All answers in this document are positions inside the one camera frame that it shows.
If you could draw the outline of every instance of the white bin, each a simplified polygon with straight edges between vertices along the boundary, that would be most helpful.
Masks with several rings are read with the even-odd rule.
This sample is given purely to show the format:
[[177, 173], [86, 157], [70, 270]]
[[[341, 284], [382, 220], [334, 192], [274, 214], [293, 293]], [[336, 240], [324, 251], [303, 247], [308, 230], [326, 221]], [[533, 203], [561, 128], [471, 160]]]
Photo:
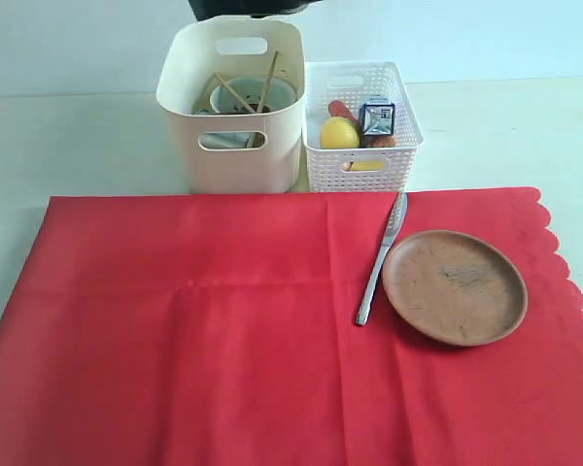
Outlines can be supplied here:
[[[254, 53], [257, 38], [266, 52]], [[233, 49], [234, 53], [223, 54]], [[195, 106], [226, 78], [267, 75], [274, 52], [280, 53], [274, 76], [296, 90], [296, 102], [264, 115], [197, 116]], [[171, 137], [186, 160], [191, 192], [278, 193], [298, 177], [302, 146], [304, 52], [299, 31], [286, 22], [246, 17], [216, 17], [197, 22], [175, 37], [157, 86], [157, 102], [166, 110]], [[256, 149], [208, 150], [203, 133], [261, 132]]]
[[[353, 114], [371, 96], [395, 103], [396, 148], [321, 150], [320, 131], [329, 118], [328, 104], [344, 102]], [[312, 191], [401, 191], [424, 138], [397, 67], [391, 62], [307, 64], [305, 118], [307, 171]], [[349, 162], [384, 162], [379, 171], [345, 171]]]

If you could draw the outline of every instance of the wooden plate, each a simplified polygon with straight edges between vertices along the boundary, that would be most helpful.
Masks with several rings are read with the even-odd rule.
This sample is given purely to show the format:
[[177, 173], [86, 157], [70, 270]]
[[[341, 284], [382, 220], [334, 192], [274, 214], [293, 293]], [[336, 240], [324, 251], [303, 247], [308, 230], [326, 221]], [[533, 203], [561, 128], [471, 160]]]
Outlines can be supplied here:
[[382, 281], [408, 323], [452, 345], [500, 340], [527, 311], [527, 288], [516, 267], [464, 233], [430, 230], [406, 238], [389, 252]]

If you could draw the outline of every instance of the silverware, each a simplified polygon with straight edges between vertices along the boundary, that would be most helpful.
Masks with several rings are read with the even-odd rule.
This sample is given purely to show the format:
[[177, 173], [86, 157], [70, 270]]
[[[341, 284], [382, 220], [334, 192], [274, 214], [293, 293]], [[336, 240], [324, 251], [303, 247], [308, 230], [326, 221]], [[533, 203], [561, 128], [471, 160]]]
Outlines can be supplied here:
[[362, 303], [360, 303], [359, 313], [357, 314], [357, 325], [365, 325], [367, 323], [367, 319], [369, 318], [369, 311], [371, 310], [371, 300], [373, 299], [373, 293], [376, 290], [376, 283], [378, 282], [380, 269], [382, 269], [382, 264], [387, 257], [387, 252], [389, 252], [391, 249], [391, 246], [395, 242], [395, 238], [399, 234], [399, 230], [401, 230], [401, 225], [404, 222], [407, 210], [408, 196], [405, 192], [400, 192], [397, 195], [397, 200], [395, 201], [393, 209], [391, 210], [389, 224], [385, 230], [385, 236], [382, 238], [382, 244], [380, 245], [380, 250], [378, 251], [378, 257], [376, 257], [376, 262], [373, 265], [373, 270], [369, 276], [369, 282], [367, 283], [365, 294], [362, 297]]

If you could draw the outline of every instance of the white table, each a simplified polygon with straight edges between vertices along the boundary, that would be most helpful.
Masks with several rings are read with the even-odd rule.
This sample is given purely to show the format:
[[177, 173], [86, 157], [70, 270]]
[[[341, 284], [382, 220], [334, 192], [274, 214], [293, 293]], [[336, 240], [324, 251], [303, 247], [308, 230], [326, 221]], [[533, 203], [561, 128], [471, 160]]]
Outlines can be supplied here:
[[[539, 187], [583, 290], [583, 78], [409, 90], [426, 144], [408, 188]], [[186, 191], [150, 94], [0, 98], [0, 316], [51, 195]]]

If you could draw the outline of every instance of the basket handle hole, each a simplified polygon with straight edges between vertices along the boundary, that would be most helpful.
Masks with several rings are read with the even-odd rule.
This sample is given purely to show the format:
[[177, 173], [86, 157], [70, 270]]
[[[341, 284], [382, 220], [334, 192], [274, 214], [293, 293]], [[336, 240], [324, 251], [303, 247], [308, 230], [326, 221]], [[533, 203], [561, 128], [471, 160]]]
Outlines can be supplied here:
[[265, 134], [257, 131], [206, 132], [198, 137], [198, 144], [205, 150], [251, 150], [265, 146]]
[[346, 173], [375, 173], [387, 168], [384, 160], [364, 160], [362, 162], [343, 162], [341, 171]]
[[333, 76], [328, 78], [328, 87], [331, 89], [362, 87], [365, 79], [362, 76]]
[[268, 43], [262, 37], [225, 37], [216, 42], [220, 55], [262, 55], [268, 51]]

